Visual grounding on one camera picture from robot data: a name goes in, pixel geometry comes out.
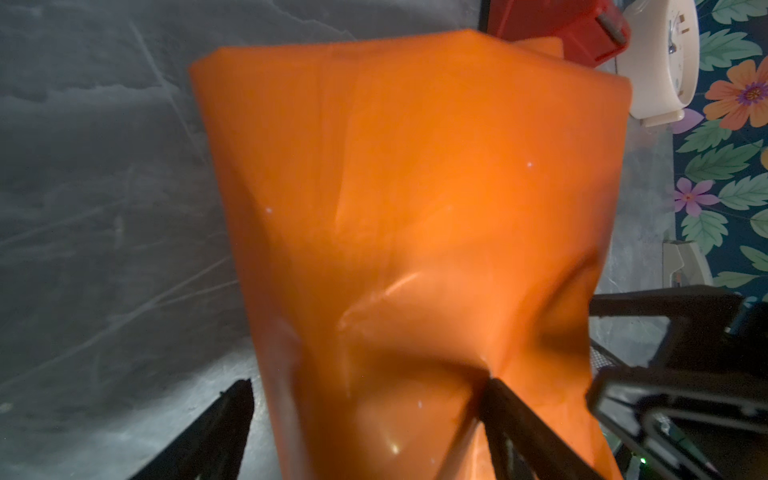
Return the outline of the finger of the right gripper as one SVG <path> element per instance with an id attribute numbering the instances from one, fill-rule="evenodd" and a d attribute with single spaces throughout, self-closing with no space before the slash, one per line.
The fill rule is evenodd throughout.
<path id="1" fill-rule="evenodd" d="M 605 368 L 589 411 L 665 479 L 764 479 L 767 383 L 750 375 Z"/>
<path id="2" fill-rule="evenodd" d="M 725 329 L 743 297 L 725 289 L 691 285 L 628 293 L 597 294 L 589 313 L 598 317 L 661 316 L 667 332 L 649 361 L 651 368 L 714 369 Z"/>

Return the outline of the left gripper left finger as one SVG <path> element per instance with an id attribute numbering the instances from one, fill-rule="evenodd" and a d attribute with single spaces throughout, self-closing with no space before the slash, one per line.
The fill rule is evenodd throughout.
<path id="1" fill-rule="evenodd" d="M 234 382 L 132 480 L 236 480 L 252 417 L 252 382 Z"/>

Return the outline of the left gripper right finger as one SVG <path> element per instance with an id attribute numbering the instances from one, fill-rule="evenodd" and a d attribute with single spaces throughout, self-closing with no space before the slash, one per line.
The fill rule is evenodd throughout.
<path id="1" fill-rule="evenodd" d="M 600 477 L 498 378 L 484 388 L 479 419 L 497 479 Z"/>

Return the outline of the yellow orange wrapping paper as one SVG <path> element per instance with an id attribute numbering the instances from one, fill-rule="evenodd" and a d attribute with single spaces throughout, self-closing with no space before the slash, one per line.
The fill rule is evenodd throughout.
<path id="1" fill-rule="evenodd" d="M 556 38 L 224 47 L 190 77 L 286 479 L 490 479 L 500 378 L 589 466 L 632 88 Z"/>

